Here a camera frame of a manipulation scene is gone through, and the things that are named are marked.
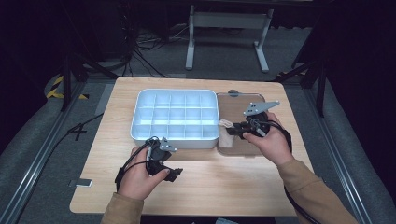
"gray metal part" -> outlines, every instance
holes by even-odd
[[[70,180],[69,182],[69,187],[70,188],[75,188],[75,187],[87,187],[89,188],[92,185],[92,180],[91,179],[77,179],[77,180]]]
[[[245,110],[244,115],[245,116],[257,115],[279,104],[280,104],[279,101],[252,102]]]
[[[163,137],[163,139],[161,139],[161,143],[160,143],[160,150],[162,151],[170,151],[170,152],[176,152],[177,149],[175,147],[172,147],[168,140],[166,138]]]
[[[42,147],[38,151],[35,156],[32,165],[29,167],[29,170],[24,175],[22,182],[20,183],[18,189],[12,196],[11,201],[9,202],[6,210],[3,212],[2,216],[0,216],[0,224],[2,223],[17,223],[21,212],[23,211],[24,206],[29,201],[30,196],[32,195],[35,185],[38,182],[38,179],[41,173],[44,170],[45,161],[50,157],[51,150],[55,145],[55,141],[59,135],[59,131],[64,124],[67,115],[70,113],[74,103],[81,95],[82,90],[84,89],[85,83],[78,82],[76,83],[76,87],[72,92],[72,100],[69,106],[63,113],[60,113],[58,118],[55,120],[52,129],[49,132],[49,136],[43,143]]]

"left hand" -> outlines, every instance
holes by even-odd
[[[148,148],[145,147],[129,162],[126,169],[137,162],[146,161],[147,153]],[[169,172],[169,169],[163,169],[158,174],[150,176],[144,162],[137,164],[125,173],[118,194],[132,199],[145,200],[155,187],[168,176]]]

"metal bracket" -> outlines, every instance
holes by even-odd
[[[161,142],[160,142],[160,150],[176,152],[177,148],[169,146],[168,140],[163,137],[163,139],[161,139]]]
[[[75,187],[85,187],[85,188],[90,188],[92,185],[92,180],[91,179],[78,179],[78,180],[70,180],[68,186],[70,188],[75,188]]]
[[[250,105],[247,107],[247,110],[244,112],[244,116],[260,114],[261,112],[267,111],[269,108],[279,104],[279,101],[250,103]]]

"sleeve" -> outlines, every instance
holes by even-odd
[[[130,223],[139,224],[144,201],[131,199],[118,193],[113,193],[102,218],[102,224]]]
[[[284,185],[297,204],[320,223],[358,223],[337,195],[301,161],[277,167]],[[297,213],[301,223],[310,223]]]

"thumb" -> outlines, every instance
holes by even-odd
[[[161,181],[163,181],[170,173],[169,169],[163,169],[160,172],[158,172],[156,175],[151,177],[151,184],[155,186],[157,186],[158,184],[161,183]]]

